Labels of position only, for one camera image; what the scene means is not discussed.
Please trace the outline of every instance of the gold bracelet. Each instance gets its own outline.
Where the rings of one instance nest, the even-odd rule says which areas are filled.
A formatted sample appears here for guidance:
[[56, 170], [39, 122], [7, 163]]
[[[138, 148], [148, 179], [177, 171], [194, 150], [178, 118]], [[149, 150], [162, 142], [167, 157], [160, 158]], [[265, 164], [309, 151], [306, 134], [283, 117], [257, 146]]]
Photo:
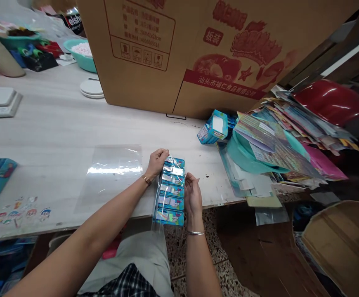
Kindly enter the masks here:
[[148, 184], [148, 186], [150, 186], [152, 184], [152, 181], [149, 177], [147, 177], [146, 175], [141, 175], [141, 178], [144, 179], [144, 181], [146, 181], [146, 183]]

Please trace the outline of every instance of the forearm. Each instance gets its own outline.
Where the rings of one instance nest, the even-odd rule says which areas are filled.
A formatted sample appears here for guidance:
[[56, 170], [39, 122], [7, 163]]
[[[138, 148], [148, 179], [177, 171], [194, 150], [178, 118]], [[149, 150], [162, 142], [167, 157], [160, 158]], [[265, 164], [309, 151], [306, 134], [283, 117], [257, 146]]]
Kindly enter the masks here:
[[130, 218], [147, 187], [148, 184], [140, 178], [107, 202], [7, 296], [76, 294], [101, 254]]
[[[204, 232], [202, 214], [188, 214], [188, 230]], [[220, 297], [221, 288], [205, 235], [187, 236], [187, 295]]]

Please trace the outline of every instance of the white candy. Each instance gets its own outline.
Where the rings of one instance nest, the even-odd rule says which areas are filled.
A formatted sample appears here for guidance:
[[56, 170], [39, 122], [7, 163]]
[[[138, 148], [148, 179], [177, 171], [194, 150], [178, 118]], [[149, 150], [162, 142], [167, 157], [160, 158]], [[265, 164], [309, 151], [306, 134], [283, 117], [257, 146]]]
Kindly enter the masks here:
[[71, 51], [77, 54], [81, 54], [83, 56], [92, 57], [92, 51], [90, 50], [90, 46], [88, 42], [79, 43], [78, 45], [71, 47]]

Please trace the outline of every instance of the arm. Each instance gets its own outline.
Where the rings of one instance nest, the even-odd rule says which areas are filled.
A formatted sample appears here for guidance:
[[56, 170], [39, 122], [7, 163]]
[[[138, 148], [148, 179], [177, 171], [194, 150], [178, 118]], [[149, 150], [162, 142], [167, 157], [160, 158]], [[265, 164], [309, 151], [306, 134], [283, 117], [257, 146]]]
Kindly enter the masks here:
[[[164, 149], [152, 153], [145, 175], [154, 179], [168, 155]], [[107, 202], [5, 297], [74, 296], [126, 224], [147, 187], [145, 180], [139, 178]]]
[[[204, 233], [202, 197], [199, 179], [187, 173], [185, 208], [188, 231]], [[187, 295], [221, 297], [220, 282], [215, 271], [205, 235], [187, 235]]]

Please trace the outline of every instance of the silver bracelet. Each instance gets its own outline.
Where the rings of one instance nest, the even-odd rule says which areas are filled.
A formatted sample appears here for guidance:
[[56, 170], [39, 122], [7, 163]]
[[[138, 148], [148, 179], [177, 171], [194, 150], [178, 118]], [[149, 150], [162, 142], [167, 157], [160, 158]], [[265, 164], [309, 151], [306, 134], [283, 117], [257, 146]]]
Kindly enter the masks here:
[[194, 232], [194, 231], [187, 230], [187, 234], [189, 234], [189, 235], [204, 235], [204, 232]]

